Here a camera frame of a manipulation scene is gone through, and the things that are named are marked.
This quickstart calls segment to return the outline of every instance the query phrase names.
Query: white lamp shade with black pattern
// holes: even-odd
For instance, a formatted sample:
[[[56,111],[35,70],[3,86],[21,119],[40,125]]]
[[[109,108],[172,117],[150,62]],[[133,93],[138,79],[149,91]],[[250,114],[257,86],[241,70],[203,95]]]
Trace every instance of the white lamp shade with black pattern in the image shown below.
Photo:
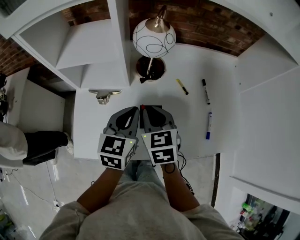
[[[145,19],[135,27],[132,35],[133,44],[141,55],[148,58],[161,58],[175,46],[175,30],[170,26],[167,32],[153,32],[146,27],[147,20]]]

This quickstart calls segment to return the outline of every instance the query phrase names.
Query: shoe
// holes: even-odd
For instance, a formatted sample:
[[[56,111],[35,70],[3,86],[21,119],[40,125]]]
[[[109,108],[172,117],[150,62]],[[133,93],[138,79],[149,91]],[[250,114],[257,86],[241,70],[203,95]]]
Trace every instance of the shoe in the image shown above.
[[[74,155],[74,145],[73,145],[73,141],[70,138],[69,134],[64,133],[65,135],[67,135],[67,145],[66,145],[66,149],[67,151],[71,154]]]
[[[57,154],[58,154],[58,148],[55,149],[55,159],[51,159],[51,160],[50,160],[50,163],[51,163],[52,165],[56,165],[56,164],[57,164]]]

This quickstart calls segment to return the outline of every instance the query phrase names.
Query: person's leg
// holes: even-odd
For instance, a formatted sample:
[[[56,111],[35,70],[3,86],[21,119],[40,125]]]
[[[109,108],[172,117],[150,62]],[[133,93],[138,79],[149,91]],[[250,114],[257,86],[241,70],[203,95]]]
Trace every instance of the person's leg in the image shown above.
[[[150,160],[141,161],[136,171],[136,179],[138,182],[154,182],[159,187],[165,188]]]
[[[28,145],[27,160],[38,158],[68,144],[68,137],[62,132],[25,133],[25,137]]]
[[[24,165],[30,165],[30,166],[35,166],[35,165],[38,165],[40,163],[44,163],[44,162],[47,162],[49,160],[52,160],[56,157],[56,151],[53,150],[45,155],[42,155],[42,156],[39,156],[39,157],[36,157],[36,158],[30,158],[30,159],[27,159],[25,158],[23,160],[23,164]]]
[[[126,166],[118,184],[123,183],[125,181],[136,181],[136,170],[139,164],[140,161],[130,161]]]

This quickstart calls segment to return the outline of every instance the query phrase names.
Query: table lamp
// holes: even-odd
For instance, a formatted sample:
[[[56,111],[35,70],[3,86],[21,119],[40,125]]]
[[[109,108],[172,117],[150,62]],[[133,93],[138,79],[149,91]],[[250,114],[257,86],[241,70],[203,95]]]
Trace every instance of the table lamp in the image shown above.
[[[164,20],[166,9],[163,5],[156,17],[141,21],[133,32],[133,44],[143,55],[136,64],[141,83],[157,80],[164,74],[165,64],[160,58],[175,46],[175,30]]]

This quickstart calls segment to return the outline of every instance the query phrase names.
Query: tile floor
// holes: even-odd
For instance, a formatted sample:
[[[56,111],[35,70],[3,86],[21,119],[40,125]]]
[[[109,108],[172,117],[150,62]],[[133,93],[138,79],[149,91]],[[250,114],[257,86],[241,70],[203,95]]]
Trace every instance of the tile floor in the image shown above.
[[[200,203],[211,202],[213,165],[214,157],[189,159],[182,171]],[[161,168],[156,167],[155,170],[163,182]],[[65,148],[60,148],[56,166],[50,162],[35,167],[25,166],[6,176],[0,183],[0,197],[6,212],[22,229],[22,238],[38,239],[57,213],[53,201],[68,203],[76,200],[103,171],[100,162],[74,159]]]

